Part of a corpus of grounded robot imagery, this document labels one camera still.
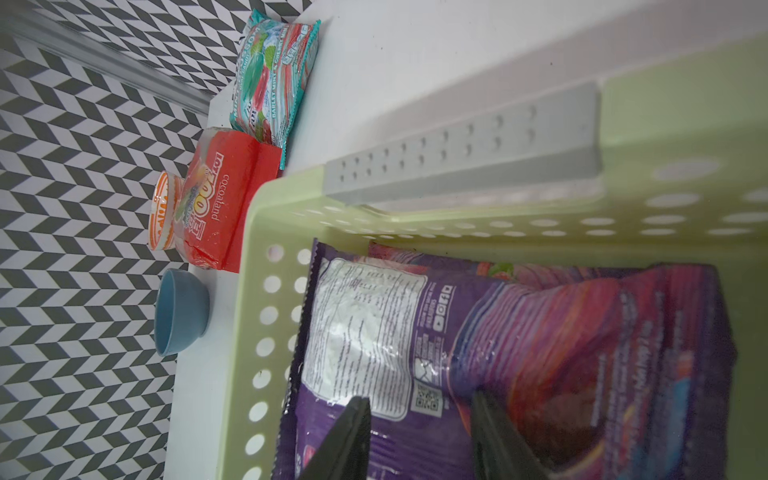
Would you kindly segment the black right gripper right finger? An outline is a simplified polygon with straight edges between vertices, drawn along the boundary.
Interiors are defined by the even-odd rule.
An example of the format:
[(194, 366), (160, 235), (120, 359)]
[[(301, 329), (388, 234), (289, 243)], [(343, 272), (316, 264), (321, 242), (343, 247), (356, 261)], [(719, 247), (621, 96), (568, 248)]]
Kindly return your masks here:
[(471, 437), (476, 479), (541, 479), (548, 475), (496, 397), (473, 393)]

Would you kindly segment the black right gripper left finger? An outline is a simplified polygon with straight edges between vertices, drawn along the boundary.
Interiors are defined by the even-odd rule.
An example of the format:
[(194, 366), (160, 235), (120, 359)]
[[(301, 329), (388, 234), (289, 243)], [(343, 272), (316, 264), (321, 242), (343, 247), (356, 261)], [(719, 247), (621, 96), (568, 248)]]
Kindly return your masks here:
[(365, 480), (371, 418), (370, 400), (351, 398), (298, 479)]

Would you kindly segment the purple candy bag back side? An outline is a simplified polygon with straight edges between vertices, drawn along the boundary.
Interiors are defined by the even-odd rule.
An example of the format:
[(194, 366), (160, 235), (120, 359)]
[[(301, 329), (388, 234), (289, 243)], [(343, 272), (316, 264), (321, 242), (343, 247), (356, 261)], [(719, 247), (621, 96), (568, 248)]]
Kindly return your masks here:
[(536, 290), (311, 250), (272, 477), (295, 479), (355, 396), (370, 479), (472, 479), (492, 393), (551, 479), (722, 479), (736, 347), (710, 265)]

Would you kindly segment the purple Fox's berries candy bag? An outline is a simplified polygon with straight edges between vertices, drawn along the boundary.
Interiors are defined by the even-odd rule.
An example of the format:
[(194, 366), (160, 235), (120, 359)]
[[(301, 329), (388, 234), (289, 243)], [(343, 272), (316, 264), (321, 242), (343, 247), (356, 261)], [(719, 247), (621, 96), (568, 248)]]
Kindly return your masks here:
[(417, 265), (442, 270), (459, 271), (519, 283), (544, 290), (561, 285), (600, 278), (621, 279), (641, 272), (637, 268), (592, 268), (577, 266), (542, 266), (530, 263), (479, 262), (467, 259), (431, 255), (371, 242), (368, 255), (400, 264)]

